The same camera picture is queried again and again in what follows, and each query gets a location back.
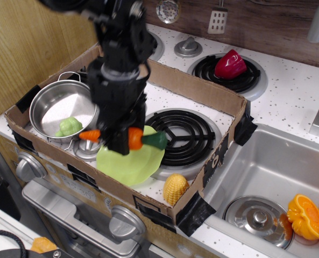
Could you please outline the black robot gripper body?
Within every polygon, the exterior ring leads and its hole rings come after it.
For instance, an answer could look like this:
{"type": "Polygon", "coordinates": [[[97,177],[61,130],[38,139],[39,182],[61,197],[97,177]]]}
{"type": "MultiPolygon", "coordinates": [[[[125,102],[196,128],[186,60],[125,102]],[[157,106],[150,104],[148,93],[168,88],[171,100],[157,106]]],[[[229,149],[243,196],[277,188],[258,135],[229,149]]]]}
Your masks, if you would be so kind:
{"type": "Polygon", "coordinates": [[[145,62],[146,76],[139,69],[120,73],[106,67],[103,58],[95,59],[88,67],[88,86],[91,101],[99,108],[97,128],[101,131],[122,131],[133,121],[131,112],[136,103],[146,98],[144,89],[151,74],[145,62]]]}

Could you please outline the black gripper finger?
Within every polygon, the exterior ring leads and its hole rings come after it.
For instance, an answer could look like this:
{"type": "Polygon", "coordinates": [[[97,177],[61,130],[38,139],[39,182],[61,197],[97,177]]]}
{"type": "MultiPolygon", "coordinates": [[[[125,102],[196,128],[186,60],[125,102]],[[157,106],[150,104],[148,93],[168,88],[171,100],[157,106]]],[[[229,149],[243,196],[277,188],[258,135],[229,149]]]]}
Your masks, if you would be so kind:
{"type": "Polygon", "coordinates": [[[122,155],[128,155],[130,152],[128,131],[112,130],[106,139],[106,144],[109,150],[122,155]]]}
{"type": "Polygon", "coordinates": [[[131,118],[133,118],[130,127],[136,127],[141,130],[144,129],[145,125],[145,117],[146,117],[146,99],[142,98],[139,100],[134,106],[131,112],[131,118]]]}

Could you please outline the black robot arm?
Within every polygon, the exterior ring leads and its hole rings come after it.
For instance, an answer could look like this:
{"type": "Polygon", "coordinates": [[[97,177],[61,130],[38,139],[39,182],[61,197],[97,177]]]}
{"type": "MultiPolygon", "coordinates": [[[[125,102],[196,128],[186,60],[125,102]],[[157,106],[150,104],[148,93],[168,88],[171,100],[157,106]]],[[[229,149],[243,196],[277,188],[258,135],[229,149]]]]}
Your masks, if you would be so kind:
{"type": "Polygon", "coordinates": [[[103,56],[87,70],[91,101],[100,110],[97,128],[109,150],[130,151],[129,128],[145,125],[146,95],[150,77],[148,58],[156,40],[146,28],[142,1],[41,1],[52,11],[79,14],[94,24],[103,56]]]}

